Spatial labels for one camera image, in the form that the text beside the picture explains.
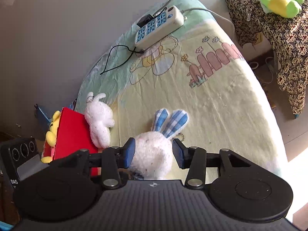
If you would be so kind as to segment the yellow tiger plush toy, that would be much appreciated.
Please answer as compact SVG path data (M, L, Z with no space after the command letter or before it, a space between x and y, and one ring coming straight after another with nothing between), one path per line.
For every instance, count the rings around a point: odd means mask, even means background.
M57 141L57 130L61 118L61 111L56 111L50 123L50 128L45 136L44 149L41 157L41 162L50 163L54 159L55 147Z

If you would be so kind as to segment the white power strip blue sockets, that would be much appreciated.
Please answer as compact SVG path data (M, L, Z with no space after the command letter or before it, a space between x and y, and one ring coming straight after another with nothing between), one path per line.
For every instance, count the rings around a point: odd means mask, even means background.
M184 25L181 11L172 6L140 28L135 35L135 47L146 50Z

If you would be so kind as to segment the black power adapter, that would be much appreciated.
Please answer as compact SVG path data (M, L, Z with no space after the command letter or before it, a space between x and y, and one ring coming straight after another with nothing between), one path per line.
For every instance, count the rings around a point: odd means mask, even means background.
M137 23L137 26L139 28L142 28L145 26L147 23L151 22L153 20L153 16L151 14L144 15Z

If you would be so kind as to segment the white fluffy plush toy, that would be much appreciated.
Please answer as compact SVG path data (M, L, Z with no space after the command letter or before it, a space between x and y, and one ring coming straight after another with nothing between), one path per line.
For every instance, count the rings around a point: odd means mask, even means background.
M84 110L92 143L98 149L105 149L110 146L110 128L115 125L113 110L106 103L100 101L105 97L105 93L94 96L93 92L89 92L86 97L86 108Z

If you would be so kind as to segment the red cardboard storage box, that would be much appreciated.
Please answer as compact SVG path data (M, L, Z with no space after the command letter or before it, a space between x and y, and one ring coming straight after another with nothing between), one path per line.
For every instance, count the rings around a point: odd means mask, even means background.
M53 160L67 157L80 149L88 149L91 154L98 153L84 115L64 107L61 110Z

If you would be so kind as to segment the white rabbit plush checkered ears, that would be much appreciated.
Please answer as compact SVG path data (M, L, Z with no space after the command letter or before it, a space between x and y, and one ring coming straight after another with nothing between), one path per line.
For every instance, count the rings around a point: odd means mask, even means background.
M134 179L163 180L173 163L172 139L189 122L184 110L155 112L151 130L135 137L136 148L129 171Z

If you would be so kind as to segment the green cartoon bed sheet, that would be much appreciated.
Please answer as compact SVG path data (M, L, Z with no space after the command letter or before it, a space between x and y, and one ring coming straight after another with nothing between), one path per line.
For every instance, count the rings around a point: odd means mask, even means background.
M75 110L84 112L89 92L105 93L115 119L114 146L149 131L157 110L185 110L187 146L231 149L286 179L280 129L241 52L199 0L171 3L185 11L184 25L143 54L130 54L138 31L133 24L84 78Z

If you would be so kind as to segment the floral patterned brown cloth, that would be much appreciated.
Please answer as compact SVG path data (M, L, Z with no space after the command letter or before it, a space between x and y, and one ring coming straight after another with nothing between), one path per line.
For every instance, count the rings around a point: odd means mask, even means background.
M225 0L240 46L254 44L263 33L277 55L281 68L277 84L288 94L295 116L303 111L307 87L307 1L293 19L266 14L256 0Z

